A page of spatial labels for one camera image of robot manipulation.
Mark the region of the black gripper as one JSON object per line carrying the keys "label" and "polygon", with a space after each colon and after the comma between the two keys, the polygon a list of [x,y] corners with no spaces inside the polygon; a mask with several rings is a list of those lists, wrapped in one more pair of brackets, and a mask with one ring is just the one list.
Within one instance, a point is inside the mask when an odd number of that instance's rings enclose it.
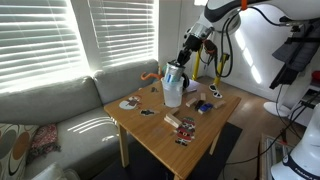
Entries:
{"label": "black gripper", "polygon": [[200,49],[202,40],[193,35],[185,35],[185,42],[183,48],[180,50],[177,58],[177,65],[184,66],[184,62],[188,62],[192,52],[196,52]]}

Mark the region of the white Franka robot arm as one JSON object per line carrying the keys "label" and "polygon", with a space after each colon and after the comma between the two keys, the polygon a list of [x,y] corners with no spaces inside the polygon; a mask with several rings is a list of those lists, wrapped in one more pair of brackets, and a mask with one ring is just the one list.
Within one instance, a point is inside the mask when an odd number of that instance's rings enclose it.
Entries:
{"label": "white Franka robot arm", "polygon": [[[274,6],[283,16],[278,23],[272,23],[257,5]],[[232,22],[233,18],[239,18],[239,13],[247,9],[255,9],[274,26],[297,26],[320,18],[320,0],[208,0],[198,20],[187,31],[176,62],[185,65],[191,53],[198,51],[213,31],[225,33],[227,23]]]}

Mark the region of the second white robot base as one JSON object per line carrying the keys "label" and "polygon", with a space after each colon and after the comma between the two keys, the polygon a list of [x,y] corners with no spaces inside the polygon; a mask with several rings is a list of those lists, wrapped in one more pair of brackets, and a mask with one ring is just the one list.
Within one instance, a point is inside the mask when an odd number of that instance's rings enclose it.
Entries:
{"label": "second white robot base", "polygon": [[271,167],[271,175],[274,180],[320,180],[320,104],[301,141]]}

